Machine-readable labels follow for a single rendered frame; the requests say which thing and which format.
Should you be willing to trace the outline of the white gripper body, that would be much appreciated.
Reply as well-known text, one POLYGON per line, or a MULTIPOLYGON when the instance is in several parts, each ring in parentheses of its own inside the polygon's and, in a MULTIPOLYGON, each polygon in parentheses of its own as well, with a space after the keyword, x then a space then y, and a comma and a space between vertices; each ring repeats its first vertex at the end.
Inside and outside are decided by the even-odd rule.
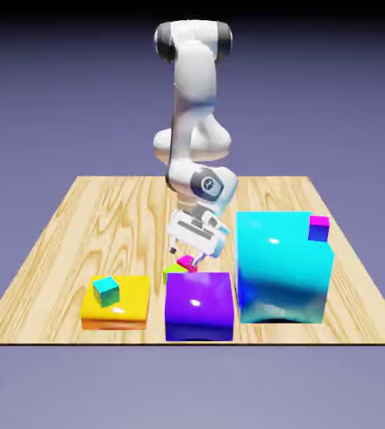
POLYGON ((226 244, 223 232, 179 209, 172 212, 167 234, 214 258, 219 257, 226 244))

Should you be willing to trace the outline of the small pink cube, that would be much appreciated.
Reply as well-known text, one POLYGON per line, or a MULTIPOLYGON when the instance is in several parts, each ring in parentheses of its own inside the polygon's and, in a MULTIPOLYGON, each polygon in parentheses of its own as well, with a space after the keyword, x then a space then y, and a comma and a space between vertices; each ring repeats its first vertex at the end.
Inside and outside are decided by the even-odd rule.
POLYGON ((193 265, 193 261, 194 257, 190 255, 184 255, 177 258, 177 264, 190 272, 195 272, 198 270, 198 267, 193 265))

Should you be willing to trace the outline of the small green cube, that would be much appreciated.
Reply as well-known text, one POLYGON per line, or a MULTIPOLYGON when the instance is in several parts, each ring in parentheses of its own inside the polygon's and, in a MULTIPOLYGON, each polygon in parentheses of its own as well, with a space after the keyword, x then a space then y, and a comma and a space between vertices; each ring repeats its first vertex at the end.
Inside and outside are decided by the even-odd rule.
POLYGON ((163 284, 166 285, 167 284, 167 277, 169 274, 171 273, 185 273, 188 272, 188 269, 185 268, 184 266, 181 266, 177 263, 174 263, 170 266, 168 266, 167 268, 164 269, 163 271, 163 284))

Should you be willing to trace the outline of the small cyan cube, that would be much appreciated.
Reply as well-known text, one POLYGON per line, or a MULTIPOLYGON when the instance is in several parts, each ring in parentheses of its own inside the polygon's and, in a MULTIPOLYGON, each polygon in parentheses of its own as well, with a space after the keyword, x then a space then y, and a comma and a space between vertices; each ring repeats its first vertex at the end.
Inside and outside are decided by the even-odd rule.
POLYGON ((114 277, 103 277, 92 282, 96 301, 102 308, 109 307, 120 301, 119 284, 114 277))

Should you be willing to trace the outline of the small magenta cube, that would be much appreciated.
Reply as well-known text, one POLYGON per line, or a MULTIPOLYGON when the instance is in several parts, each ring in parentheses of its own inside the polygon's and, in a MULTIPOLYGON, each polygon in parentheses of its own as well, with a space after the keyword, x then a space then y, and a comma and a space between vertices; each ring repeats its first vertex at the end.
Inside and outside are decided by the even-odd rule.
POLYGON ((330 220, 326 216, 311 215, 309 217, 308 240, 327 242, 330 220))

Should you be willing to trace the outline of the large purple box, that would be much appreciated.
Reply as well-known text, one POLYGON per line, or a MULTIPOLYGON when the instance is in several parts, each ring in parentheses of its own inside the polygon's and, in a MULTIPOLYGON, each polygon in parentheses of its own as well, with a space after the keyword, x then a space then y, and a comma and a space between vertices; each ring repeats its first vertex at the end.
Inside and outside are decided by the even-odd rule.
POLYGON ((167 341, 231 341, 234 302, 229 274, 168 274, 165 335, 167 341))

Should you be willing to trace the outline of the large yellow box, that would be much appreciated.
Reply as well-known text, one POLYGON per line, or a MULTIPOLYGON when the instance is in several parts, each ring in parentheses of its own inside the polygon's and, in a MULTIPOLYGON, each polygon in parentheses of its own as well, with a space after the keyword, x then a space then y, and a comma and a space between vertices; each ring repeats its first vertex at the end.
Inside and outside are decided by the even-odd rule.
POLYGON ((92 282, 103 276, 92 276, 80 307, 84 330, 143 330, 146 327, 151 280, 148 276, 108 276, 119 284, 120 301, 102 308, 96 301, 92 282))

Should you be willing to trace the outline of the large cyan box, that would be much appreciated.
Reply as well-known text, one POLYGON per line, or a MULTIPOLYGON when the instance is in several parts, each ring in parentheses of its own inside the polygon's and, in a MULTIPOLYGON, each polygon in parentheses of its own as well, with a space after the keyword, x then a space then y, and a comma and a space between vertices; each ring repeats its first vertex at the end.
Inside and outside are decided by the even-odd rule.
POLYGON ((241 323, 321 323, 334 252, 308 240, 306 211, 236 214, 236 292, 241 323))

